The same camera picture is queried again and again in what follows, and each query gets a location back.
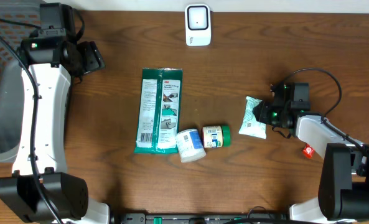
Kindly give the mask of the light green wipes packet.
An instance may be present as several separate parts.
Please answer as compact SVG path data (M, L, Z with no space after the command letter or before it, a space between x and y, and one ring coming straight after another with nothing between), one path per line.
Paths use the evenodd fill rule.
M266 139L266 125L256 120L253 109L261 103L261 100L246 97L246 108L239 134Z

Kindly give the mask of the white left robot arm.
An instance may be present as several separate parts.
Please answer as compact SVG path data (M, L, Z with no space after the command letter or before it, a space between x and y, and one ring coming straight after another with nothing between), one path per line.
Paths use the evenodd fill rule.
M68 37L22 41L21 138L0 199L26 223L113 223L110 206L93 200L85 180L70 175L63 145L72 80L105 67L94 42Z

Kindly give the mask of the white lid blue jar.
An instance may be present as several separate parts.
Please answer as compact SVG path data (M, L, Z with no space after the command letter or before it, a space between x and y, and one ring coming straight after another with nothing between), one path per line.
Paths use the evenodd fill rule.
M193 162L206 156L197 129L181 131L176 134L175 140L181 163Z

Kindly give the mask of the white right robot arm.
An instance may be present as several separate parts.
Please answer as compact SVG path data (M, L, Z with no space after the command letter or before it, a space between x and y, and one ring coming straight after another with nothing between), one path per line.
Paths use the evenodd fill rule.
M318 196L289 208L291 220L314 223L369 220L369 144L333 126L319 114L289 103L260 102L256 120L284 128L323 158Z

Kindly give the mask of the green lid jar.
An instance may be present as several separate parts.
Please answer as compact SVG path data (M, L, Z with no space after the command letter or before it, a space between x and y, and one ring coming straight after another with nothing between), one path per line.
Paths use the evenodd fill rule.
M231 146L231 132L229 126L205 126L202 128L204 148Z

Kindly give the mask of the large green 3M package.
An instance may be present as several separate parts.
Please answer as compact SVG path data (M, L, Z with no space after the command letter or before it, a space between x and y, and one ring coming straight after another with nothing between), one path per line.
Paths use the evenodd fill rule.
M183 70L144 68L136 154L176 154Z

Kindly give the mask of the red snack wrapper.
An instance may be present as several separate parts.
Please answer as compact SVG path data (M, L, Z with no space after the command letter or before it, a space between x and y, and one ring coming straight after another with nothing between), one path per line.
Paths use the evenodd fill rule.
M302 150L303 155L308 159L312 159L314 152L315 150L308 144L306 144Z

